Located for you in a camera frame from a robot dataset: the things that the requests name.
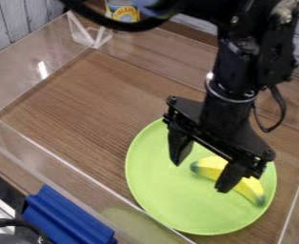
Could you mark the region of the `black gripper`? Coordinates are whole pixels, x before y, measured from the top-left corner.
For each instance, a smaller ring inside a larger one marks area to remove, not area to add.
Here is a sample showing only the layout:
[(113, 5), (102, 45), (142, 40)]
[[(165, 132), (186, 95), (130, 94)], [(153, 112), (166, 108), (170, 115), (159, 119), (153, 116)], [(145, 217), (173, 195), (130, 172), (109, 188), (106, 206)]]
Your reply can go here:
[(227, 193), (242, 177), (259, 178), (275, 153), (250, 124), (253, 99), (230, 102), (207, 93), (197, 101), (170, 95), (166, 105), (162, 121), (173, 164), (181, 164), (197, 143), (227, 161), (214, 184), (218, 193)]

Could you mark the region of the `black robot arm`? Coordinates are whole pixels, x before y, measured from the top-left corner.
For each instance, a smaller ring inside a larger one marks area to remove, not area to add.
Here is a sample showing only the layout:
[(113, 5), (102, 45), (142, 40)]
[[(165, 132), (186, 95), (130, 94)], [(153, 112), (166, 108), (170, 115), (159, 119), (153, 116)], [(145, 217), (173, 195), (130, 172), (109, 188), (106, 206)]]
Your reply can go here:
[(275, 157), (249, 117), (257, 114), (257, 94), (263, 90), (286, 110), (277, 85), (290, 80), (297, 67), (299, 0), (149, 0), (147, 9), (163, 18), (185, 11), (217, 26), (218, 51), (205, 77), (203, 101), (170, 96), (163, 122), (175, 165), (195, 143), (227, 160), (214, 183), (225, 193), (241, 179), (261, 177)]

